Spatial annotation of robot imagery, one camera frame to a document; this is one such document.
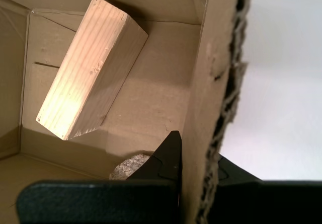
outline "cardboard floor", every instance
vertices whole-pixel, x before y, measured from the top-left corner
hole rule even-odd
[[[82,18],[53,10],[29,16],[21,152],[108,178],[124,159],[182,131],[200,26],[137,21],[149,38],[102,126],[62,141],[35,119]]]
[[[31,183],[39,180],[82,180],[89,176],[44,163],[22,154],[0,161],[0,223],[18,224],[16,199]]]

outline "cardboard box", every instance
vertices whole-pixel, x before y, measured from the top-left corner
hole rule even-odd
[[[101,127],[63,141],[35,119],[90,1],[0,0],[0,223],[17,222],[26,185],[106,179],[171,130],[183,140],[182,221],[202,223],[245,71],[249,0],[107,0],[149,38]]]

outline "corrugated cardboard edge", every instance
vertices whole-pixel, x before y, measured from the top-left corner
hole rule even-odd
[[[213,139],[207,151],[207,163],[205,178],[203,181],[203,193],[199,206],[196,223],[208,223],[207,216],[215,198],[216,186],[218,184],[218,160],[219,150],[228,123],[232,122],[237,110],[239,93],[246,63],[241,62],[242,45],[245,40],[247,26],[246,14],[250,7],[250,0],[237,0],[236,15],[233,19],[234,29],[230,44],[231,65],[229,69],[228,83],[225,97],[220,111],[220,117],[214,130]]]

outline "white background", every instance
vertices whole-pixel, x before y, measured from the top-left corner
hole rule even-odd
[[[322,0],[252,0],[221,154],[265,180],[322,180]]]

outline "wooden block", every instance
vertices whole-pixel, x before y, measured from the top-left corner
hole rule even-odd
[[[146,40],[128,14],[92,0],[36,121],[63,140],[96,130]]]

